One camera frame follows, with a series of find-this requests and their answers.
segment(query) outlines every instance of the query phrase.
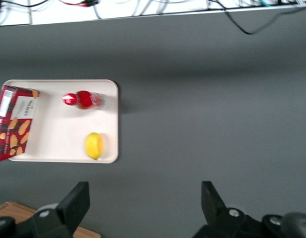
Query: red tartan box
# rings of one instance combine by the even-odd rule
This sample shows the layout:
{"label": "red tartan box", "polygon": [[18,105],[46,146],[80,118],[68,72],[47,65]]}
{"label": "red tartan box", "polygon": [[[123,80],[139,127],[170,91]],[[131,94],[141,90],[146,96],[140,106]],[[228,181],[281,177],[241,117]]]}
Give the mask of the red tartan box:
{"label": "red tartan box", "polygon": [[25,152],[39,92],[3,86],[0,96],[0,161]]}

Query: wooden board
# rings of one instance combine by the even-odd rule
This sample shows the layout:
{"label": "wooden board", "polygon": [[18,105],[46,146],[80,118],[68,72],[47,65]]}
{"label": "wooden board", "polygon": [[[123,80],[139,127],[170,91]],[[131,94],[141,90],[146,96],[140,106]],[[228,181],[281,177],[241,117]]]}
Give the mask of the wooden board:
{"label": "wooden board", "polygon": [[[29,219],[30,217],[33,216],[35,212],[36,210],[23,206],[16,202],[9,201],[9,202],[6,202],[0,205],[0,217],[3,217],[3,216],[13,217],[17,224]],[[101,238],[101,235],[95,232],[92,232],[90,230],[87,230],[85,228],[78,227],[73,237],[74,238]]]}

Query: yellow lemon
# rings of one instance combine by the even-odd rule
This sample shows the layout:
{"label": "yellow lemon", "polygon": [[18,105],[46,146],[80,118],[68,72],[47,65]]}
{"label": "yellow lemon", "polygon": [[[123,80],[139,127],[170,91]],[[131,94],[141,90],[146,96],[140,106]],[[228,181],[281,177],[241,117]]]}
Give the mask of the yellow lemon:
{"label": "yellow lemon", "polygon": [[98,133],[90,133],[87,136],[86,144],[85,144],[87,155],[96,160],[103,153],[103,139],[102,136]]}

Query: white tray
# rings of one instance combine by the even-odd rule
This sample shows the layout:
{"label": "white tray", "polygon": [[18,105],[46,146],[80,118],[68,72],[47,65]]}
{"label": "white tray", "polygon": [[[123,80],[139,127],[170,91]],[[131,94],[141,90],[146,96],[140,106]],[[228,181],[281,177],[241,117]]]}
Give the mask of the white tray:
{"label": "white tray", "polygon": [[[118,157],[118,88],[110,80],[9,80],[4,85],[32,88],[40,97],[24,154],[13,161],[112,163]],[[62,101],[65,93],[100,93],[100,110],[82,110]],[[103,136],[104,152],[93,160],[85,152],[89,133]]]}

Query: gray tabletop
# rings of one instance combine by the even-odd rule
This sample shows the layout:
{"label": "gray tabletop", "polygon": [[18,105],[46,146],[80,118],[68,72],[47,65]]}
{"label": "gray tabletop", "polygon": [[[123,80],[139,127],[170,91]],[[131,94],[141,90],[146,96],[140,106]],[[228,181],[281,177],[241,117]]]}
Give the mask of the gray tabletop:
{"label": "gray tabletop", "polygon": [[[253,29],[275,13],[235,17]],[[258,220],[306,212],[306,11],[254,36],[224,14],[3,27],[9,79],[116,82],[119,157],[0,162],[0,204],[38,209],[89,181],[81,226],[104,238],[192,237],[203,180]]]}

